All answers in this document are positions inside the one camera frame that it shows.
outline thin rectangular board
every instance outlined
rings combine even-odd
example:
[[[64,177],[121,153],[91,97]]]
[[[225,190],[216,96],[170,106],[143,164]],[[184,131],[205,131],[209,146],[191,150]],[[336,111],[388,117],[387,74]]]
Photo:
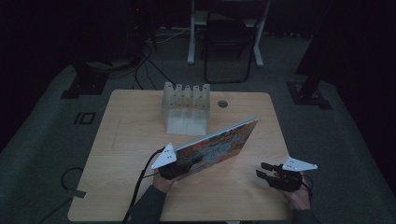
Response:
[[[176,148],[177,165],[194,162],[188,175],[236,156],[242,150],[259,120],[247,119]]]

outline table top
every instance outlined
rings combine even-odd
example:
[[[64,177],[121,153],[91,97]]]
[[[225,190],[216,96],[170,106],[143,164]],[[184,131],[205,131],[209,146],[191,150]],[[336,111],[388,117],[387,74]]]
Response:
[[[166,133],[162,96],[162,91],[113,91],[78,184],[87,195],[74,198],[70,220],[121,221],[149,157],[168,143],[177,147],[201,137]],[[220,100],[228,106],[219,107]],[[210,101],[208,133],[254,116],[259,122],[239,155],[176,182],[161,220],[289,219],[286,199],[255,172],[261,162],[279,165],[289,156],[270,96],[212,91]],[[138,198],[151,182],[152,177],[142,181]]]

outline gray floor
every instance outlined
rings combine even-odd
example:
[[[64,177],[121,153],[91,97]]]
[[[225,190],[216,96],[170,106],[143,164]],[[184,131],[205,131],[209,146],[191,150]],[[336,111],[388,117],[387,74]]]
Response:
[[[153,52],[150,59],[176,83],[202,85],[201,45],[197,42],[196,63],[187,65],[188,41],[176,38],[161,43],[159,52]],[[395,197],[335,87],[320,84],[333,110],[294,105],[290,98],[286,81],[305,80],[305,76],[294,72],[308,45],[309,41],[301,38],[265,36],[261,43],[264,68],[252,66],[245,83],[212,85],[211,90],[263,91],[272,96],[290,155],[318,165],[318,170],[307,173],[315,181],[313,206],[323,223],[396,223]],[[161,90],[165,79],[149,63],[147,70]],[[229,67],[212,70],[211,74],[233,72]],[[71,167],[84,167],[110,93],[131,89],[134,82],[132,73],[118,72],[110,76],[100,96],[61,100],[74,76],[72,67],[67,67],[52,81],[0,154],[0,220],[4,223],[37,223],[67,199],[60,182],[62,173]],[[140,68],[138,78],[144,89],[153,89],[145,66]],[[93,124],[75,125],[79,112],[96,112]],[[75,187],[78,179],[78,172],[66,178],[70,187]],[[46,223],[69,223],[69,206],[70,203]]]

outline chair backrest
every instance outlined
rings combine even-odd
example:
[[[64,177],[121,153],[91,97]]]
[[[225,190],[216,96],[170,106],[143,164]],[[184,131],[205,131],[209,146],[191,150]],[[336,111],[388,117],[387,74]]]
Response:
[[[210,14],[219,14],[234,20],[259,20],[263,17],[266,3],[264,0],[218,0],[208,7]]]

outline sleeve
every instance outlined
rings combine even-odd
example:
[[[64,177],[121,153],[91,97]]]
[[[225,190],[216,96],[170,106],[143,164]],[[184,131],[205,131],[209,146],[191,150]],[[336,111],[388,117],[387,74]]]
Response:
[[[139,201],[130,208],[130,224],[156,224],[160,221],[166,194],[149,186]]]
[[[293,210],[291,217],[292,224],[320,224],[312,209]]]

